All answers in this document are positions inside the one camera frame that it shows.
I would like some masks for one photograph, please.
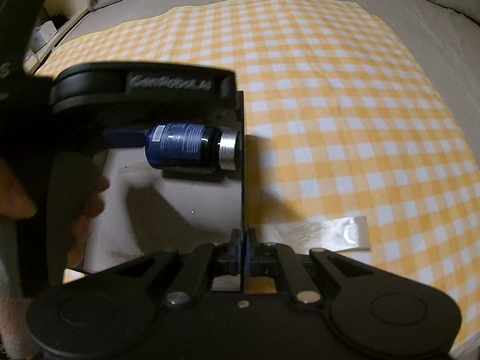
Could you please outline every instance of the metal pin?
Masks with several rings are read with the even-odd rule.
[[[322,296],[316,291],[300,291],[297,293],[297,300],[305,304],[316,303],[321,298]]]
[[[187,303],[190,300],[190,296],[183,291],[174,291],[167,294],[165,299],[171,305],[179,305]]]
[[[237,302],[237,306],[239,309],[246,309],[250,305],[248,300],[239,300]]]

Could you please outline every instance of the clear tape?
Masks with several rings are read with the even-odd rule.
[[[312,248],[330,251],[370,250],[366,216],[322,222],[269,223],[260,227],[260,242],[286,244],[299,254],[308,254]]]

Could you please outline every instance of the bottle label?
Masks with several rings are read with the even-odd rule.
[[[158,154],[164,159],[200,160],[205,125],[169,123],[156,126],[152,142],[159,143]]]

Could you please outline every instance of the white tissue box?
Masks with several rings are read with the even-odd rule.
[[[51,20],[42,24],[40,27],[35,27],[32,32],[32,37],[30,38],[30,49],[32,49],[33,52],[37,52],[45,46],[56,33],[57,29]]]

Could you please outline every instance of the yellow checkered cloth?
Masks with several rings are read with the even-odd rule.
[[[232,68],[245,92],[247,222],[365,215],[374,266],[448,292],[479,331],[480,172],[393,31],[358,4],[232,0],[120,24],[58,47],[39,74],[90,61]]]

